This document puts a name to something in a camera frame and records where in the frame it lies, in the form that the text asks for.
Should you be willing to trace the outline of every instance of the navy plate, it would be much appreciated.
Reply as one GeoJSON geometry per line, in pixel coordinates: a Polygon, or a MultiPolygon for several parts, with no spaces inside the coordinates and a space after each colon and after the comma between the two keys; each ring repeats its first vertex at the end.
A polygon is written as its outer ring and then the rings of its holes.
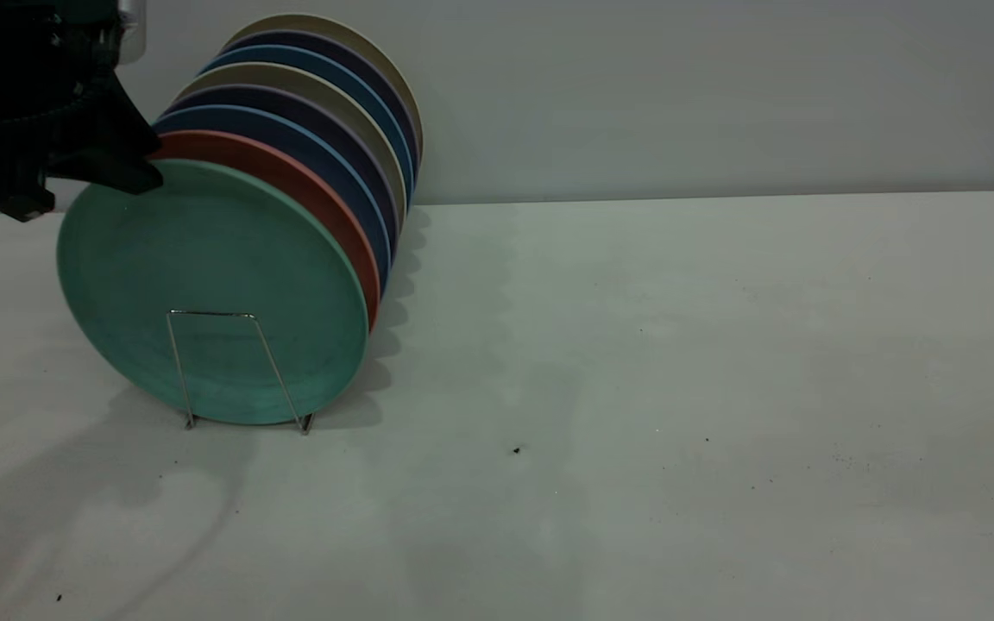
{"type": "Polygon", "coordinates": [[[359,79],[359,76],[327,56],[291,46],[239,47],[217,56],[198,75],[212,70],[212,68],[231,66],[231,64],[236,63],[277,63],[299,68],[301,71],[307,71],[327,79],[340,91],[344,91],[352,99],[355,99],[370,114],[371,118],[374,118],[374,122],[378,123],[382,133],[386,134],[386,138],[389,139],[393,153],[398,156],[401,170],[406,174],[406,191],[409,193],[409,198],[412,199],[413,188],[417,184],[414,164],[417,156],[410,152],[406,135],[404,135],[397,119],[393,118],[389,107],[382,102],[378,93],[375,93],[370,86],[367,86],[366,82],[359,79]]]}
{"type": "Polygon", "coordinates": [[[406,134],[406,139],[410,145],[410,153],[413,154],[415,161],[419,161],[417,131],[413,128],[413,122],[409,117],[409,113],[406,113],[406,106],[401,102],[401,96],[393,89],[393,86],[387,81],[386,76],[378,71],[378,68],[372,66],[367,59],[364,59],[362,55],[352,50],[351,47],[308,32],[269,30],[245,36],[245,38],[225,47],[222,53],[238,50],[241,47],[252,46],[300,47],[307,52],[326,56],[326,58],[335,60],[336,63],[347,67],[351,73],[358,75],[359,79],[362,79],[363,82],[367,83],[367,86],[370,86],[375,93],[378,93],[378,96],[382,98],[382,102],[386,103],[386,106],[393,113],[393,118],[397,119],[401,130],[406,134]]]}
{"type": "Polygon", "coordinates": [[[337,153],[351,162],[362,178],[363,184],[374,196],[375,204],[378,204],[378,210],[382,214],[382,221],[387,224],[387,231],[391,232],[390,255],[397,256],[398,236],[395,233],[401,227],[397,224],[398,213],[394,211],[393,199],[390,196],[390,181],[387,180],[381,166],[374,161],[374,155],[370,150],[350,129],[344,127],[343,123],[307,99],[281,91],[279,88],[251,84],[212,86],[196,91],[179,99],[168,109],[168,113],[210,105],[244,106],[279,115],[287,121],[298,123],[328,142],[337,153]],[[394,228],[390,228],[390,223],[394,223],[394,228]]]}

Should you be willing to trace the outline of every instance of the white wall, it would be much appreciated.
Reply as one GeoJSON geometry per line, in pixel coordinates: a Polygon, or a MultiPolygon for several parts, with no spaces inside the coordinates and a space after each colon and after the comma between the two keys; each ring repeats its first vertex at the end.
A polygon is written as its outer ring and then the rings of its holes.
{"type": "Polygon", "coordinates": [[[410,79],[419,202],[994,188],[994,0],[153,0],[123,82],[154,117],[293,10],[410,79]]]}

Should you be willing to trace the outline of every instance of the teal plate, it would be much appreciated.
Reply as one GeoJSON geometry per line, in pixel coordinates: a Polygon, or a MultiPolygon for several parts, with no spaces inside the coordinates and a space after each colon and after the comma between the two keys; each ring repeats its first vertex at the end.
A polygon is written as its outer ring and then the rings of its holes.
{"type": "MultiPolygon", "coordinates": [[[[256,315],[299,415],[323,409],[367,348],[367,307],[347,255],[259,179],[200,161],[153,164],[163,187],[130,196],[91,185],[64,217],[56,259],[79,327],[133,384],[185,409],[168,311],[256,315]]],[[[293,420],[252,321],[177,315],[171,325],[197,416],[293,420]]]]}

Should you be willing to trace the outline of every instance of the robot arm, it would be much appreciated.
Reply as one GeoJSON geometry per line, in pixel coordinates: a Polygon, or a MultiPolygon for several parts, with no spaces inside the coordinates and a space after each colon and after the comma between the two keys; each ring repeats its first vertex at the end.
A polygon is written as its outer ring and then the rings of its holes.
{"type": "Polygon", "coordinates": [[[142,193],[159,139],[114,67],[143,51],[142,0],[0,0],[0,211],[52,211],[46,177],[142,193]]]}

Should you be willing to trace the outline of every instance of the black cable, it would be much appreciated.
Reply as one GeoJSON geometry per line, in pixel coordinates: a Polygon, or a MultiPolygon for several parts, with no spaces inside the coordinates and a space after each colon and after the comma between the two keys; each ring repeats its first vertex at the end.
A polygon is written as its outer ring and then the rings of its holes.
{"type": "Polygon", "coordinates": [[[88,107],[94,105],[100,96],[102,96],[103,91],[106,90],[108,79],[110,79],[110,76],[113,74],[113,63],[100,63],[98,68],[96,68],[94,75],[91,76],[91,82],[84,87],[83,93],[80,94],[79,97],[76,97],[71,102],[64,103],[64,105],[60,107],[56,107],[56,109],[45,110],[42,111],[42,113],[19,116],[17,118],[1,119],[0,131],[17,129],[17,127],[24,127],[27,125],[35,125],[35,123],[39,122],[52,121],[56,118],[71,116],[80,113],[80,111],[87,110],[88,107]]]}

